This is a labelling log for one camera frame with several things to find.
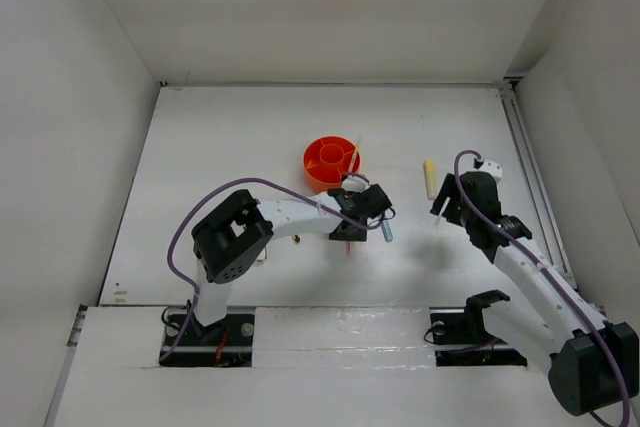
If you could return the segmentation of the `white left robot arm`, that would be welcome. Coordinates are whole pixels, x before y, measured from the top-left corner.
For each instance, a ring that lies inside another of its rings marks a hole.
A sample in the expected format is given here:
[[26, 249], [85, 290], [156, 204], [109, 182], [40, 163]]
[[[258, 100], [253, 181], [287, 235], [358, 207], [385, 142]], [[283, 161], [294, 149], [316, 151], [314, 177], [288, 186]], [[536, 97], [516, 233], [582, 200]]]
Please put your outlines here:
[[364, 242], [392, 203], [378, 184], [363, 190], [330, 189], [312, 197], [260, 200], [233, 192], [192, 229], [199, 294], [188, 331], [201, 343], [222, 334], [231, 283], [246, 274], [271, 241], [322, 234], [332, 241]]

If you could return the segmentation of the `green pastel highlighter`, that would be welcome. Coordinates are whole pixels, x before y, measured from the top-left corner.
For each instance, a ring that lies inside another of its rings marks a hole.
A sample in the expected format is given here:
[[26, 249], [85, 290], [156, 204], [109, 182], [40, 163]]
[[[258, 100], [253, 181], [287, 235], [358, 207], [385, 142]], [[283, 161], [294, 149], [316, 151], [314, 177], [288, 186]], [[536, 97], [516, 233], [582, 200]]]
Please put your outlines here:
[[442, 219], [443, 213], [444, 213], [444, 212], [445, 212], [445, 210], [446, 210], [446, 207], [447, 207], [447, 205], [448, 205], [448, 202], [449, 202], [449, 197], [445, 197], [445, 198], [443, 199], [443, 201], [442, 201], [442, 204], [441, 204], [441, 205], [440, 205], [440, 207], [439, 207], [439, 210], [438, 210], [438, 213], [437, 213], [437, 216], [436, 216], [436, 220], [435, 220], [435, 223], [434, 223], [434, 225], [435, 225], [436, 227], [438, 227], [438, 226], [439, 226], [439, 224], [440, 224], [440, 222], [441, 222], [441, 219]]

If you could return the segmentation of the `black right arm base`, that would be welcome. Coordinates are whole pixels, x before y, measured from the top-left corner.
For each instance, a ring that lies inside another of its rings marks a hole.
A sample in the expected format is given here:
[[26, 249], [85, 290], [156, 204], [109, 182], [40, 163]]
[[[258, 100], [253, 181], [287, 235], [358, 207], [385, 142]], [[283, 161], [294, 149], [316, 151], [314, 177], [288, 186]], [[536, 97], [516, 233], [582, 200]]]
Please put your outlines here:
[[430, 308], [430, 326], [423, 335], [435, 349], [437, 367], [527, 367], [528, 361], [503, 340], [489, 334], [481, 315], [510, 297], [490, 290], [466, 299], [463, 307]]

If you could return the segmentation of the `blue grey marker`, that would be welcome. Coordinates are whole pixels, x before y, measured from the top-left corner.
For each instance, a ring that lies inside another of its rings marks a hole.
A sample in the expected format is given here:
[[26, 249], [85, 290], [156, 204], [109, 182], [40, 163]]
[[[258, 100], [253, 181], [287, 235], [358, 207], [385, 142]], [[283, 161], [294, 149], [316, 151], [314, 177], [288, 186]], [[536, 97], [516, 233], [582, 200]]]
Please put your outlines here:
[[380, 228], [386, 243], [391, 243], [394, 240], [394, 235], [392, 232], [390, 218], [387, 216], [383, 216], [380, 219]]

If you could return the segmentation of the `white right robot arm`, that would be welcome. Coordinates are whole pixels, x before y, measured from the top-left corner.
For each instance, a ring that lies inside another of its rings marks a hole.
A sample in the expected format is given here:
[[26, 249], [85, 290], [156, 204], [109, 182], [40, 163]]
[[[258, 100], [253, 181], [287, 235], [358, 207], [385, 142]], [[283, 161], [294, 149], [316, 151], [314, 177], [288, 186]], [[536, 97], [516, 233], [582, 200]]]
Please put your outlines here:
[[448, 174], [431, 212], [462, 227], [471, 242], [506, 275], [534, 309], [528, 315], [500, 290], [467, 298], [461, 319], [435, 336], [452, 333], [465, 343], [505, 342], [545, 373], [561, 407], [573, 416], [619, 403], [621, 425], [631, 421], [639, 393], [639, 336], [586, 302], [544, 257], [531, 231], [503, 214], [497, 179], [481, 170]]

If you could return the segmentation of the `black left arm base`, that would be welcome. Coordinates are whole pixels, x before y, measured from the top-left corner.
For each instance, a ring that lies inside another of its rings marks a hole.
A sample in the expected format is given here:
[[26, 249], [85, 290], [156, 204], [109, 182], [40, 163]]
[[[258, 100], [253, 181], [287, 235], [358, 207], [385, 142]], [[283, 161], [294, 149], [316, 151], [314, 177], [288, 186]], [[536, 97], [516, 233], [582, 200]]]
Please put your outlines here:
[[167, 307], [161, 314], [164, 324], [159, 365], [172, 368], [248, 368], [252, 366], [255, 310], [232, 309], [209, 327], [190, 320], [177, 346], [178, 333], [186, 318], [186, 308]]

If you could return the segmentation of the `thin yellow highlighter pen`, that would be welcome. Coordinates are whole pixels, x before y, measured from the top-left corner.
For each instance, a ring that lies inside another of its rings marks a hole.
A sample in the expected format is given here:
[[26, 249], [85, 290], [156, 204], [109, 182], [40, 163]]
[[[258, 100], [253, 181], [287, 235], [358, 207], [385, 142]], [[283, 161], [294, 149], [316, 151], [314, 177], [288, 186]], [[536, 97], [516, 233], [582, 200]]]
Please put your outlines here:
[[356, 142], [354, 143], [354, 151], [352, 153], [351, 159], [350, 159], [350, 163], [349, 163], [349, 172], [350, 173], [354, 173], [357, 172], [357, 168], [356, 168], [356, 163], [359, 157], [359, 149], [360, 149], [360, 144], [362, 141], [362, 134], [359, 134]]

